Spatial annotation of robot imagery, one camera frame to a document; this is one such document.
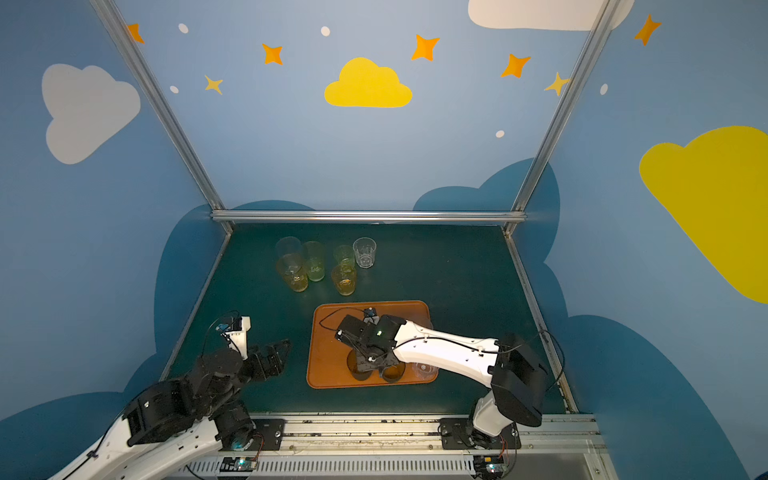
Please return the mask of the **dark olive textured cup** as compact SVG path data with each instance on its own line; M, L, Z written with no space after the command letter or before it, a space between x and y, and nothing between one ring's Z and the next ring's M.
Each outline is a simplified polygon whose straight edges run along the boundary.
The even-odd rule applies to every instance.
M352 377L359 382L370 378L375 370L356 350L349 351L346 357L346 365Z

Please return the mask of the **small olive textured cup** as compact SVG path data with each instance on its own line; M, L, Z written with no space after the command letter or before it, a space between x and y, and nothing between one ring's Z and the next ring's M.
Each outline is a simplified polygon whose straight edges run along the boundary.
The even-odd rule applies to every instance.
M379 370L379 375L380 378L387 383L397 383L403 378L406 369L406 364L400 362L396 365L381 368Z

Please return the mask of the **orange plastic tray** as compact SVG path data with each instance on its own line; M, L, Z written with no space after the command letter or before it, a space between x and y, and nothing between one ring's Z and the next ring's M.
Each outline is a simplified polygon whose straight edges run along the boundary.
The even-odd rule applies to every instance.
M307 383L314 389L369 388L379 386L402 386L428 384L433 381L420 381L412 371L412 364L407 363L403 378L397 383L387 383L380 378L377 370L365 381L356 381L347 369L346 357L349 346L335 339L338 324L346 315L357 318L363 316L362 311L373 307L378 314L390 314L412 320L420 326L432 327L429 308L419 300L384 301L384 302L347 302L323 304L317 307L313 314Z

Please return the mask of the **clear faceted glass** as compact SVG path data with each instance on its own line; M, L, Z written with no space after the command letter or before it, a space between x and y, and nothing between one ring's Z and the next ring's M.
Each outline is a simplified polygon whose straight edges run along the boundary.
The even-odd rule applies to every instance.
M438 375L439 369L432 365L413 363L412 371L420 381L433 381Z
M361 237L353 242L356 263L360 268L371 268L375 263L377 243L370 237Z

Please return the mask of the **short yellow glass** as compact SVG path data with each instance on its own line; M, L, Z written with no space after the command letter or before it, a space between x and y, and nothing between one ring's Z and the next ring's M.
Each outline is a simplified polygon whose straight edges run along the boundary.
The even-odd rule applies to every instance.
M336 291L342 296L350 296L356 290L357 271L354 265L339 264L331 272Z

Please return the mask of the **clear faceted glass back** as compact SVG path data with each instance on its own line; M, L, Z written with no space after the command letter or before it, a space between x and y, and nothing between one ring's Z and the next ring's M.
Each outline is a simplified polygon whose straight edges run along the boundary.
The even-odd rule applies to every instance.
M371 268L375 263L377 243L370 237L361 237L353 242L356 263L360 268Z

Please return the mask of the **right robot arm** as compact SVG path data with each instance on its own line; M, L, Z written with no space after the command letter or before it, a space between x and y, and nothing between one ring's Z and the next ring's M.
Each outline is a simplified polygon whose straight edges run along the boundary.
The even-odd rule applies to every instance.
M347 315L335 338L352 348L360 372L384 371L418 363L470 378L488 389L473 407L466 426L449 435L466 446L485 447L515 424L539 427L549 373L527 340L470 338L435 331L402 317Z

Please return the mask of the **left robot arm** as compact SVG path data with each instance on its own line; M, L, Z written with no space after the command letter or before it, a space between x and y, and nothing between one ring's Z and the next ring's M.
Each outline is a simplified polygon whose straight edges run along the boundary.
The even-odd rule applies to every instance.
M250 383L283 373L287 340L263 348L229 346L199 357L192 370L132 399L112 425L57 479L163 479L221 449L265 440L240 398Z

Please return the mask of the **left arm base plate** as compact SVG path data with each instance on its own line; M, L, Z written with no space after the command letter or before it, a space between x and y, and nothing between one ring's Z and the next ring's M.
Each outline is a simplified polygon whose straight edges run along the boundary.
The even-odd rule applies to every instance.
M286 421L281 418L251 419L237 427L223 442L232 451L277 451L280 449Z

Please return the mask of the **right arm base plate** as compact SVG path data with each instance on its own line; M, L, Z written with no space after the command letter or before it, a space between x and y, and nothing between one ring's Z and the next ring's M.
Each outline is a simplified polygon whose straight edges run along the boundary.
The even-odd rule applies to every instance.
M444 450L519 449L521 440L517 424L507 425L499 435L489 436L472 426L469 418L442 418L438 433Z

